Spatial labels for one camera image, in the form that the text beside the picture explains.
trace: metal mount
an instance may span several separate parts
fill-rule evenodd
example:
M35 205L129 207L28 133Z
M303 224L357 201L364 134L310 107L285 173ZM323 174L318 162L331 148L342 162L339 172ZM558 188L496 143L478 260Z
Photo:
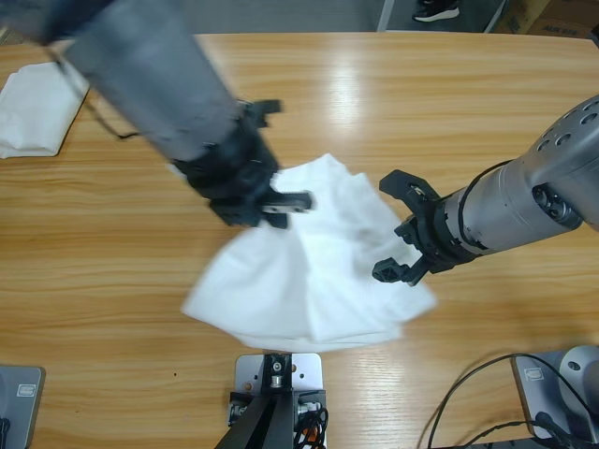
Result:
M1 449L31 444L45 377L39 367L0 366Z
M318 354L243 355L228 406L231 429L216 448L291 449L301 415L315 404L326 407Z
M555 368L599 413L599 347L578 346L570 351L534 355ZM599 442L597 416L589 416L551 369L528 357L516 357L512 367L522 405L530 419L538 421L544 413L547 419L543 422L553 423L583 441ZM533 427L531 432L543 440L555 438L541 427Z

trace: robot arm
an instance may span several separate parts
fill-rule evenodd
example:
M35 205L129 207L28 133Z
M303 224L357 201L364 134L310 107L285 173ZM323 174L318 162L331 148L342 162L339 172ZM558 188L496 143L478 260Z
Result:
M270 187L279 166L258 128L279 102L236 100L169 2L0 2L7 25L42 45L72 36L64 57L228 225L286 227L287 212L312 206Z
M414 285L428 271L548 239L583 221L599 230L599 95L568 111L521 157L452 195L440 197L399 170L380 189L412 211L396 233L423 254L412 267L378 262L373 276L382 282Z

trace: black cable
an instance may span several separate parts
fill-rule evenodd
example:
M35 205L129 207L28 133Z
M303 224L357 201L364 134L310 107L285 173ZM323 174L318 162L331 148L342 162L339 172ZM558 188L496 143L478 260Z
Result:
M324 407L316 412L305 413L298 422L296 436L293 439L294 449L303 449L306 446L313 449L326 449L325 435L328 423L329 411ZM302 435L304 436L304 440L301 442L300 438Z
M489 435L491 432L494 432L495 430L499 430L499 429L505 428L505 427L522 426L524 424L530 424L530 425L533 425L533 426L537 426L538 425L538 423L536 421L510 421L508 423L498 424L497 426L489 427L484 432L480 432L478 435L476 435L474 438L472 438L471 440L469 440L463 446L457 446L457 448L466 449L466 448L472 446L475 442L477 442L481 438L484 438L487 435Z
M8 418L0 418L0 449L7 447L7 434L10 429L10 421Z
M481 250L487 249L487 247L482 245L479 241L472 240L469 237L466 237L466 232L464 231L464 206L466 205L466 198L472 192L472 190L475 188L475 186L478 184L478 182L482 179L483 176L485 176L489 172L493 171L495 168L504 166L505 164L509 164L512 161L513 161L513 159L510 159L509 161L503 161L503 162L500 162L499 164L495 164L493 167L487 168L485 171L483 171L478 176L476 176L476 178L474 178L470 182L468 187L466 187L466 190L464 191L463 195L460 198L460 203L458 204L458 229L460 230L461 240L464 243L468 243L469 245L475 246L476 248L480 248Z
M480 366L478 366L478 367L476 367L474 369L471 369L469 372L467 372L461 378L459 378L451 386L451 388L449 388L449 391L447 391L445 397L443 398L443 400L439 404L439 408L437 410L437 414L436 414L436 417L434 419L434 423L432 424L431 434L429 435L429 443L427 445L427 449L432 449L432 439L434 438L434 434L435 434L435 432L437 430L437 427L439 426L439 421L441 420L441 415L443 414L443 411L445 410L446 405L449 402L449 399L455 393L455 391L460 387L460 385L462 385L464 382L466 382L468 379L470 379L472 376L474 376L475 374L477 374L482 369L484 369L486 367L489 367L490 365L494 365L497 362L501 362L502 360L506 360L508 358L516 358L516 357L528 357L528 358L536 360L537 362L540 362L543 365L545 365L572 392L572 394L582 404L582 406L589 413L589 415L590 416L595 416L595 413L591 410L591 407L589 407L589 405L580 397L580 395L577 393L577 391L574 389L574 387L560 374L560 372L558 370L556 370L555 368L553 368L551 366L551 364L549 364L547 361L543 360L541 357L537 357L536 355L532 355L532 354L524 354L524 353L513 353L513 354L508 354L508 355L502 355L500 357L493 358L489 362L483 363L482 365L480 365Z
M63 62L60 60L60 57L58 56L58 54L56 54L54 51L52 51L49 47L42 47L44 49L44 51L46 52L46 54L48 54L48 56L50 57L50 59L52 59L52 61L56 64L56 66L58 67L58 69L61 71L61 73L63 74L63 76L65 77L66 83L70 86L71 90L73 91L73 93L78 96L81 99L81 102L83 102L83 106L90 111L90 113L94 116L94 119L109 133L112 134L113 136L115 136L116 138L118 138L119 140L127 140L129 138L134 138L139 136L139 133L137 132L133 132L133 133L127 133L127 134L121 134L119 133L116 129L114 129L105 119L104 117L102 117L102 115L98 112L98 110L96 108L94 108L91 104L83 101L85 99L85 93L80 91L80 89L77 87L77 85L75 85L74 80L72 79L72 77L70 76L70 74L66 71L65 65L63 64Z

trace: wooden table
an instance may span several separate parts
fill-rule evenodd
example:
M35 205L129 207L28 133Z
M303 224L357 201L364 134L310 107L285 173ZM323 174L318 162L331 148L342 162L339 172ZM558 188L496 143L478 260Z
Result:
M285 101L265 131L284 166L331 152L373 183L400 167L442 193L525 152L596 94L599 72L593 44L567 38L202 40L239 96ZM44 59L33 47L0 48L0 82ZM235 359L256 351L179 308L237 232L146 142L114 141L86 110L57 157L0 161L0 361L48 372L35 448L216 444ZM450 384L481 357L599 343L598 247L583 226L427 276L439 305L402 340L323 355L329 447L414 448ZM504 362L460 389L436 443L520 418ZM525 435L521 427L493 439Z

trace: crumpled white cloth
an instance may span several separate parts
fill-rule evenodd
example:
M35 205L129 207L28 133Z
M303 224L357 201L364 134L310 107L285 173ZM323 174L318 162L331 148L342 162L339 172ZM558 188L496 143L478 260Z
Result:
M65 68L73 86L55 63L26 65L8 77L0 91L0 158L58 153L88 89Z
M400 323L432 308L423 282L381 283L375 262L412 264L419 252L393 233L400 221L371 187L326 154L283 170L273 186L309 190L315 209L239 234L212 260L184 302L187 315L247 346L324 352L397 339Z

